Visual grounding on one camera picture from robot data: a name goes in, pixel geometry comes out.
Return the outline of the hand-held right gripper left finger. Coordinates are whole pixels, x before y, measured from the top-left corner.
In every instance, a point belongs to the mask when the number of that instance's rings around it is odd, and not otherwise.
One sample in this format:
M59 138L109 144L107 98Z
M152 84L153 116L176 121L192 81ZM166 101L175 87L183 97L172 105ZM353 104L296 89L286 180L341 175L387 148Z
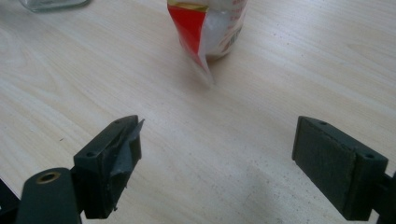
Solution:
M88 219L108 218L142 158L137 115L116 119L74 156L79 209Z

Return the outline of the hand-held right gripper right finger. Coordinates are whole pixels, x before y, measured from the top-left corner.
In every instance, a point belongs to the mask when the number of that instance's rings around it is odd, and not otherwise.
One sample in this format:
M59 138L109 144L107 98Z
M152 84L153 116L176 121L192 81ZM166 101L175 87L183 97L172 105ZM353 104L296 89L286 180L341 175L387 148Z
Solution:
M388 159L331 124L298 118L292 159L350 221L389 219Z

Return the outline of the red and white sugar bag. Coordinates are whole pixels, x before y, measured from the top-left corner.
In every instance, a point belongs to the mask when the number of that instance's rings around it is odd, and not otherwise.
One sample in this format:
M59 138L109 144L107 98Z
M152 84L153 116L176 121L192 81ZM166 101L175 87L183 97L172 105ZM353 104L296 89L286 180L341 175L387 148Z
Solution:
M208 63L232 50L247 4L248 0L167 0L180 45L206 85L214 83Z

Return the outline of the square glass jar black lid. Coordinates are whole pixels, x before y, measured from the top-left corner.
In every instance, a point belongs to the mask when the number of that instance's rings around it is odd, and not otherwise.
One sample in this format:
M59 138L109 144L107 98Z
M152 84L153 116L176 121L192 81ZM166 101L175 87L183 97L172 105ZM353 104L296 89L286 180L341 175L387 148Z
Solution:
M32 12L47 12L85 7L91 1L92 0L19 0L25 8Z

